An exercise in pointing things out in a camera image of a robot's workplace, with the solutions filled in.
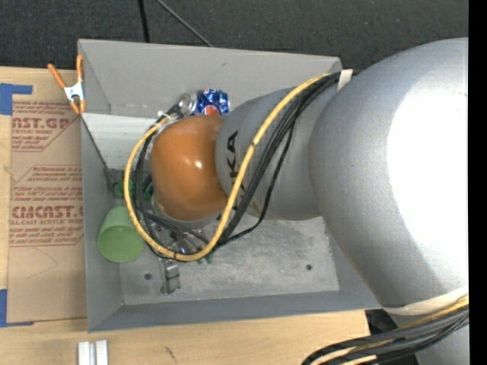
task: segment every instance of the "black cable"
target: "black cable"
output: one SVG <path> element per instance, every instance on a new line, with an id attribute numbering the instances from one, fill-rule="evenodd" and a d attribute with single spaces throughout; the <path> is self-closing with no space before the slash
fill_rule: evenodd
<path id="1" fill-rule="evenodd" d="M 193 34 L 195 34 L 205 45 L 207 45 L 208 47 L 213 47 L 213 45 L 202 34 L 200 34 L 197 30 L 195 30 L 193 27 L 191 27 L 190 24 L 188 24 L 184 19 L 182 19 L 181 16 L 179 16 L 166 3 L 164 3 L 162 0 L 155 0 L 155 1 L 160 6 L 162 6 L 167 12 L 169 12 L 171 15 L 173 15 L 184 27 L 186 27 Z"/>
<path id="2" fill-rule="evenodd" d="M 382 341 L 398 340 L 395 343 L 384 345 L 381 348 L 371 348 L 364 349 L 361 351 L 356 351 L 354 353 L 346 354 L 345 356 L 334 358 L 333 360 L 353 360 L 360 357 L 366 357 L 372 354 L 381 354 L 382 358 L 389 360 L 389 357 L 401 355 L 405 357 L 406 355 L 413 354 L 417 350 L 423 350 L 426 347 L 434 344 L 437 339 L 441 339 L 446 334 L 449 334 L 456 329 L 464 326 L 465 318 L 469 317 L 469 307 L 466 306 L 462 309 L 456 310 L 446 316 L 442 316 L 438 319 L 434 319 L 429 322 L 422 323 L 421 325 L 414 325 L 408 328 L 397 328 L 390 332 L 384 332 L 376 335 L 371 335 L 363 338 L 351 339 L 344 342 L 339 342 L 338 344 L 332 344 L 325 348 L 314 351 L 310 354 L 302 363 L 302 365 L 310 365 L 314 361 L 343 349 L 360 347 L 364 344 L 378 343 Z M 400 347 L 401 340 L 409 340 L 409 348 L 404 349 Z M 391 351 L 391 349 L 397 349 L 398 353 L 383 354 Z"/>
<path id="3" fill-rule="evenodd" d="M 140 11 L 140 18 L 142 21 L 142 29 L 144 30 L 144 40 L 146 43 L 150 43 L 151 38 L 149 36 L 149 28 L 147 25 L 147 17 L 145 16 L 144 0 L 137 0 L 137 2 L 138 2 L 138 10 Z"/>
<path id="4" fill-rule="evenodd" d="M 234 216 L 232 217 L 230 223 L 226 226 L 223 234 L 221 235 L 219 244 L 223 245 L 230 239 L 231 233 L 234 231 L 235 227 L 238 225 L 245 211 L 250 205 L 255 191 L 259 186 L 260 180 L 267 170 L 272 156 L 277 151 L 279 145 L 282 143 L 282 139 L 284 138 L 285 134 L 290 130 L 291 127 L 294 128 L 294 123 L 296 122 L 296 119 L 312 103 L 312 101 L 323 91 L 325 91 L 325 89 L 335 84 L 338 79 L 339 73 L 335 73 L 333 75 L 328 75 L 324 78 L 321 78 L 313 85 L 313 87 L 297 95 L 287 106 L 284 116 L 282 117 L 281 121 L 279 121 L 278 126 L 275 128 L 271 135 L 271 138 L 268 140 L 266 148 L 264 149 L 263 154 L 260 157 L 259 163 L 257 164 L 256 170 L 253 174 L 253 178 L 250 180 L 249 185 L 246 188 L 246 192 L 243 195 L 240 204 L 238 205 L 238 208 L 234 213 Z"/>
<path id="5" fill-rule="evenodd" d="M 233 242 L 233 241 L 241 238 L 242 236 L 247 235 L 248 233 L 254 231 L 259 226 L 259 224 L 264 220 L 264 217 L 266 216 L 267 208 L 269 207 L 269 203 L 270 203 L 270 199 L 271 199 L 271 195 L 272 195 L 272 190 L 274 189 L 275 183 L 277 182 L 277 179 L 279 177 L 279 173 L 281 171 L 282 164 L 284 163 L 285 156 L 288 153 L 288 149 L 291 146 L 291 139 L 292 139 L 292 134 L 293 134 L 293 131 L 294 131 L 294 126 L 295 126 L 295 121 L 294 121 L 294 123 L 292 125 L 291 130 L 289 131 L 288 139 L 286 141 L 285 147 L 284 147 L 284 149 L 283 149 L 283 151 L 281 153 L 281 157 L 279 158 L 279 161 L 278 161 L 278 163 L 277 163 L 277 165 L 275 167 L 275 170 L 274 170 L 274 174 L 272 176 L 271 183 L 269 185 L 269 188 L 267 189 L 266 199 L 264 201 L 264 205 L 263 205 L 263 208 L 261 210 L 261 213 L 260 213 L 260 216 L 259 216 L 259 220 L 252 227 L 249 227 L 246 230 L 241 231 L 238 234 L 234 235 L 233 237 L 228 238 L 224 242 L 219 243 L 213 249 L 213 252 L 216 251 L 217 249 L 219 249 L 220 247 L 222 247 L 223 245 L 226 245 L 229 242 Z"/>
<path id="6" fill-rule="evenodd" d="M 164 117 L 165 116 L 162 116 L 161 118 L 159 118 L 156 121 L 156 123 L 161 121 Z M 149 177 L 149 176 L 146 177 L 145 180 L 142 180 L 142 176 L 144 173 L 144 161 L 145 161 L 145 156 L 147 155 L 148 147 L 149 147 L 150 143 L 152 142 L 152 139 L 154 138 L 154 136 L 155 136 L 155 133 L 152 134 L 151 136 L 149 136 L 147 138 L 147 140 L 144 142 L 144 146 L 142 147 L 141 152 L 138 156 L 137 164 L 135 165 L 135 171 L 134 171 L 135 207 L 138 208 L 140 210 L 140 212 L 142 213 L 142 219 L 145 222 L 145 226 L 147 227 L 149 235 L 153 240 L 156 240 L 156 236 L 154 234 L 154 231 L 152 230 L 152 226 L 150 225 L 149 220 L 155 222 L 156 224 L 160 224 L 161 226 L 167 228 L 170 231 L 173 231 L 174 233 L 176 233 L 179 236 L 182 236 L 185 240 L 188 240 L 188 242 L 192 243 L 196 248 L 198 248 L 199 246 L 197 246 L 194 242 L 192 242 L 186 236 L 186 233 L 191 234 L 192 236 L 194 236 L 195 238 L 197 238 L 198 240 L 200 240 L 204 244 L 207 244 L 208 240 L 203 235 L 201 235 L 197 232 L 191 231 L 191 230 L 185 230 L 185 229 L 181 229 L 177 226 L 174 226 L 170 222 L 164 220 L 161 217 L 158 217 L 158 216 L 153 215 L 153 214 L 149 214 L 144 208 L 144 202 L 143 202 L 144 190 L 145 190 L 145 188 L 147 188 L 147 186 L 144 188 L 144 184 L 149 183 L 151 180 L 151 177 Z"/>

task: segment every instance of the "metal bracket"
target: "metal bracket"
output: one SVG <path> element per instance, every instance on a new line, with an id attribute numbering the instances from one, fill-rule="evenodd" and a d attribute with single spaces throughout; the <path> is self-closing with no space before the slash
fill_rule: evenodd
<path id="1" fill-rule="evenodd" d="M 162 276 L 161 293 L 168 295 L 181 288 L 180 273 L 177 262 L 173 259 L 160 259 Z"/>
<path id="2" fill-rule="evenodd" d="M 108 365 L 108 341 L 79 342 L 78 365 Z"/>

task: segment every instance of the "clip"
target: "clip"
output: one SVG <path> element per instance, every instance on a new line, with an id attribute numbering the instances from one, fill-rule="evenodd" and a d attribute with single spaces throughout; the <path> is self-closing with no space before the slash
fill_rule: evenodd
<path id="1" fill-rule="evenodd" d="M 58 85 L 65 91 L 66 96 L 71 104 L 71 108 L 79 115 L 86 110 L 86 100 L 84 99 L 84 72 L 83 72 L 83 56 L 79 55 L 76 59 L 76 72 L 78 73 L 78 82 L 72 87 L 66 87 L 57 69 L 53 64 L 48 64 L 47 68 L 53 74 L 54 79 Z M 79 105 L 75 102 L 75 98 L 79 99 Z"/>

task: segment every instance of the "cardboard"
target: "cardboard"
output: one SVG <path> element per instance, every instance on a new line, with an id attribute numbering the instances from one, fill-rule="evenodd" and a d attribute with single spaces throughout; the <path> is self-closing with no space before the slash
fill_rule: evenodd
<path id="1" fill-rule="evenodd" d="M 63 71 L 67 85 L 71 71 Z M 11 116 L 7 322 L 86 315 L 80 119 L 47 69 L 0 70 L 32 85 Z"/>

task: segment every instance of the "green plastic cup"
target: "green plastic cup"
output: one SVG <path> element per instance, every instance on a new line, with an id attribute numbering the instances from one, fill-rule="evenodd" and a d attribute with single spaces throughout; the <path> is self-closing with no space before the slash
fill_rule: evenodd
<path id="1" fill-rule="evenodd" d="M 132 261 L 144 249 L 144 240 L 130 220 L 127 207 L 114 207 L 108 212 L 98 234 L 98 249 L 112 262 Z"/>

